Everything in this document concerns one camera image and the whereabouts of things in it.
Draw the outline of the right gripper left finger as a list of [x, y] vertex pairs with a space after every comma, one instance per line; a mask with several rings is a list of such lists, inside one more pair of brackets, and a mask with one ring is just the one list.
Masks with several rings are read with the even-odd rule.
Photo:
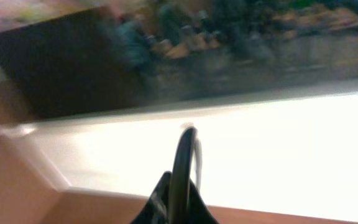
[[131, 224], [167, 224], [168, 193], [171, 172], [166, 171], [153, 189], [147, 203]]

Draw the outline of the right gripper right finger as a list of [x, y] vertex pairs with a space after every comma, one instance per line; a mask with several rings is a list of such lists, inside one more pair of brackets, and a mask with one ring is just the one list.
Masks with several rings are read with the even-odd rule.
[[190, 180], [187, 224], [218, 224], [203, 202], [198, 189]]

